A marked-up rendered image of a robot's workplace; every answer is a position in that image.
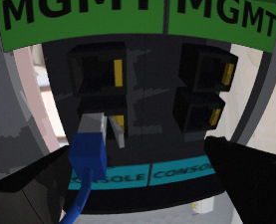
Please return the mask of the blue network cable with plug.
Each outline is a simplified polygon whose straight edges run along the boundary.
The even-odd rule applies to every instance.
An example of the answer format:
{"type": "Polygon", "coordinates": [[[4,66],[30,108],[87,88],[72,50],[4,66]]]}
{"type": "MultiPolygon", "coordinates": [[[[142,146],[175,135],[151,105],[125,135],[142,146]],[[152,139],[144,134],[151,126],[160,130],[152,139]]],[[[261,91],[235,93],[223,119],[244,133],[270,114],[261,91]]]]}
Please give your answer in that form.
{"type": "MultiPolygon", "coordinates": [[[[118,124],[117,116],[109,116],[120,148],[125,147],[125,132],[118,124]]],[[[106,180],[107,156],[105,152],[107,117],[98,114],[82,114],[77,134],[73,134],[68,159],[78,179],[82,180],[76,200],[60,224],[73,224],[92,191],[92,180],[106,180]]]]}

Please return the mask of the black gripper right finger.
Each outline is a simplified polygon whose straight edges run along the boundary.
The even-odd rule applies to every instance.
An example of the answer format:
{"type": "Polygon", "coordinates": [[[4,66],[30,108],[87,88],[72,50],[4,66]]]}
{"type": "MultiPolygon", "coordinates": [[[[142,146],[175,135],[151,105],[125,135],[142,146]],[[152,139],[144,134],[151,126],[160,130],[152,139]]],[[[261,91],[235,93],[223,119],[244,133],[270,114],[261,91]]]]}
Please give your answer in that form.
{"type": "Polygon", "coordinates": [[[243,224],[275,224],[276,153],[206,136],[203,149],[243,224]]]}

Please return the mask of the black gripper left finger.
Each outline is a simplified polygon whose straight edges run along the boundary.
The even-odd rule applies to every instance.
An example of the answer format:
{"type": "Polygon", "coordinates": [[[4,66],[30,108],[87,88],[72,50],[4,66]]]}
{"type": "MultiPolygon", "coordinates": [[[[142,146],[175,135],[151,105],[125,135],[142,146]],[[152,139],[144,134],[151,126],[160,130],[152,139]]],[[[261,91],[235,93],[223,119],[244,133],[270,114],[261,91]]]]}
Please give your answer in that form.
{"type": "Polygon", "coordinates": [[[60,224],[73,167],[69,144],[0,179],[0,224],[60,224]]]}

